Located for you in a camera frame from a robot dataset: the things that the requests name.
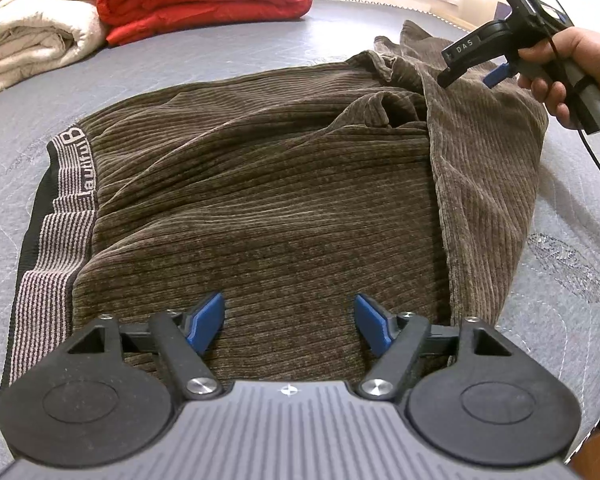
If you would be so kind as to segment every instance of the hand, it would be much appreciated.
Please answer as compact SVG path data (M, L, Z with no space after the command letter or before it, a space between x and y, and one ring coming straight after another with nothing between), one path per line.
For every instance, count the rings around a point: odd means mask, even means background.
M600 87L600 34L584 28L570 27L558 32L553 39L558 54L563 59L571 57ZM548 40L542 40L531 48L521 48L518 53L522 59L539 64L555 59L554 50ZM562 126L574 128L569 107L564 103L567 90L562 83L555 82L549 88L542 78L530 81L520 75L518 85L531 90L536 100L544 103L547 111L555 116Z

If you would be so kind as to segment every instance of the bed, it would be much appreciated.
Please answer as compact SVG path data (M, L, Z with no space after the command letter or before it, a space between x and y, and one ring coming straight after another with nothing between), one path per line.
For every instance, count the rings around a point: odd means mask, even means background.
M432 14L318 0L295 22L174 32L45 73L0 93L0 377L18 252L48 140L76 119L140 92L286 66L343 60L395 38L405 19L434 36L464 31ZM592 139L600 158L600 134ZM578 397L582 426L600 418L600 174L580 139L552 121L530 234L498 329ZM0 436L0 469L10 460Z

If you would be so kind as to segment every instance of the black round pad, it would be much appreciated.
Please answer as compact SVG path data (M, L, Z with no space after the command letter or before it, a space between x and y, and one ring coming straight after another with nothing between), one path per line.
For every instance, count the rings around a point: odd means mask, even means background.
M149 444L170 419L166 387L141 370L122 362L57 370L25 374L0 396L2 434L35 462L115 462Z
M408 419L430 444L465 462L524 467L561 456L578 431L577 400L535 362L505 359L473 356L423 378L410 394Z

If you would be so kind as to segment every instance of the blue gripper pad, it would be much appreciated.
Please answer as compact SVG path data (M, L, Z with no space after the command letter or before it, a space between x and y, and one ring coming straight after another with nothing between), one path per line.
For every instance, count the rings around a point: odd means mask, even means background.
M224 323L224 297L220 292L213 295L194 314L191 328L186 335L191 347L202 355Z
M482 82L487 88L493 88L497 84L502 83L506 78L513 77L516 73L517 71L509 63L503 63L484 76Z
M353 317L373 354L380 357L393 342L389 334L388 313L371 298L357 294L353 301Z

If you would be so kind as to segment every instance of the black cable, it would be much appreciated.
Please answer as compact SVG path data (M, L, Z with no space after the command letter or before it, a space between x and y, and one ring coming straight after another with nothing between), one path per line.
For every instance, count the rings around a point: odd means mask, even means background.
M571 83L569 83L569 79L567 78L567 71L565 69L564 66L564 62L562 60L562 58L560 57L560 54L558 54L558 49L555 46L554 43L554 39L551 37L551 33L549 32L549 30L546 28L546 25L544 25L544 30L546 31L547 34L547 38L549 40L549 44L551 45L551 48L554 51L554 56L556 61L558 62L558 65L560 66L560 69L562 70L562 74L564 76L564 81L566 81L567 83L565 84L565 87L567 89L567 92L573 92L573 87L571 87ZM580 127L580 125L577 123L577 121L573 121L576 124L576 129L578 131L578 134L580 136L580 140L582 141L582 143L584 144L585 149L587 150L587 152L589 153L589 156L592 158L593 162L595 163L596 167L598 168L598 171L600 172L600 161L598 160L598 158L596 157L596 154L593 153L593 150L591 149L591 146L589 146L589 143L587 142L586 139L586 135L585 133L582 131L582 128Z

